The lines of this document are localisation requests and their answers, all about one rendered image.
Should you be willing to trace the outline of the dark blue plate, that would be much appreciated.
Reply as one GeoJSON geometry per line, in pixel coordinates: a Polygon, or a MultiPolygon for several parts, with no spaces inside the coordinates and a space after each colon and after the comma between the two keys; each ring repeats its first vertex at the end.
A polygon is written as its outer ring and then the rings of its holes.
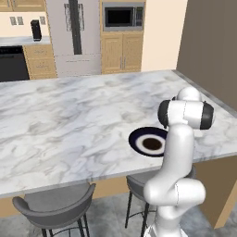
{"type": "Polygon", "coordinates": [[[162,157],[167,135],[167,131],[157,127],[141,127],[129,135],[129,144],[143,156],[162,157]]]}

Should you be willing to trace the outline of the wooden cupboard run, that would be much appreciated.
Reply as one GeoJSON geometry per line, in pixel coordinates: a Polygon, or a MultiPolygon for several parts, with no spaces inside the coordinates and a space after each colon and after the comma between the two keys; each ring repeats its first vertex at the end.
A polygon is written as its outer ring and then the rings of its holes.
{"type": "Polygon", "coordinates": [[[143,54],[143,29],[141,31],[104,31],[103,2],[144,2],[145,9],[145,0],[100,0],[102,73],[140,71],[143,54]]]}

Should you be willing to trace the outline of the grey bar stool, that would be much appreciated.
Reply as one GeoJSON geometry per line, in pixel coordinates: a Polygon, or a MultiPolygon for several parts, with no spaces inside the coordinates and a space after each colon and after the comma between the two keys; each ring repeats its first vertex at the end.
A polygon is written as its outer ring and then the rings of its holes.
{"type": "Polygon", "coordinates": [[[141,237],[183,237],[181,216],[193,206],[187,191],[195,183],[190,174],[193,174],[192,165],[181,170],[164,165],[156,171],[128,175],[130,196],[125,227],[131,217],[131,198],[135,195],[145,201],[141,237]]]}
{"type": "Polygon", "coordinates": [[[42,230],[43,237],[56,237],[55,229],[78,223],[81,237],[90,237],[86,212],[89,209],[95,184],[89,182],[37,193],[24,198],[15,196],[13,206],[34,226],[42,230]]]}

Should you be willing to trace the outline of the white fridge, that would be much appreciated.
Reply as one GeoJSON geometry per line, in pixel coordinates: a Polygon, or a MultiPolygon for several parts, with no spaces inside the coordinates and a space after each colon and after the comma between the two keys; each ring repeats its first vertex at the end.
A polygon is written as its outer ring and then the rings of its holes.
{"type": "Polygon", "coordinates": [[[101,73],[99,0],[45,0],[58,77],[101,73]]]}

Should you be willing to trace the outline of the wooden drawer cabinet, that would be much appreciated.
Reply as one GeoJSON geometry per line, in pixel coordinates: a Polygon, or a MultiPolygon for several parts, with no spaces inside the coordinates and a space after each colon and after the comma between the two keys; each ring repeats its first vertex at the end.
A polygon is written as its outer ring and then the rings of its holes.
{"type": "Polygon", "coordinates": [[[23,46],[31,80],[56,78],[56,65],[51,44],[23,46]]]}

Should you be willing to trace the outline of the silver microwave oven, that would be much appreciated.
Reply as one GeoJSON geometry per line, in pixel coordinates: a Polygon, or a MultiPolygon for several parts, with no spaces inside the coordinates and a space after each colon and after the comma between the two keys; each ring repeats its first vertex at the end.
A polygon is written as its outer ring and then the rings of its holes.
{"type": "Polygon", "coordinates": [[[103,2],[104,31],[141,31],[144,2],[103,2]]]}

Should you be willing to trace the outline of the black dishwasher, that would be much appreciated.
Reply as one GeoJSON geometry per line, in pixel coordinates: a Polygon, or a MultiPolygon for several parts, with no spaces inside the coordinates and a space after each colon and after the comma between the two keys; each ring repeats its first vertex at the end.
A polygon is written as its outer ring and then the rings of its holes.
{"type": "Polygon", "coordinates": [[[30,78],[21,45],[0,46],[0,82],[30,78]]]}

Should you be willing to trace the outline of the black coffee machine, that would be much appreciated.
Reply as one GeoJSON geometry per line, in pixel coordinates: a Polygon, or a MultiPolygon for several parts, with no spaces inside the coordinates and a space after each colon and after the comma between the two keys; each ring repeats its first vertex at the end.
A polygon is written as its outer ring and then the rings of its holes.
{"type": "Polygon", "coordinates": [[[32,37],[35,42],[42,40],[42,33],[40,28],[40,23],[38,19],[33,19],[31,21],[31,31],[32,37]]]}

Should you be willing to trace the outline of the wooden wall cupboards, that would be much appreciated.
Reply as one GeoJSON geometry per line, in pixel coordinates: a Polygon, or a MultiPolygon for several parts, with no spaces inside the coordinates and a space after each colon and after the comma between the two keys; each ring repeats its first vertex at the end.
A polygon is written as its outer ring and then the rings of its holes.
{"type": "Polygon", "coordinates": [[[44,0],[0,0],[0,12],[45,11],[44,0]]]}

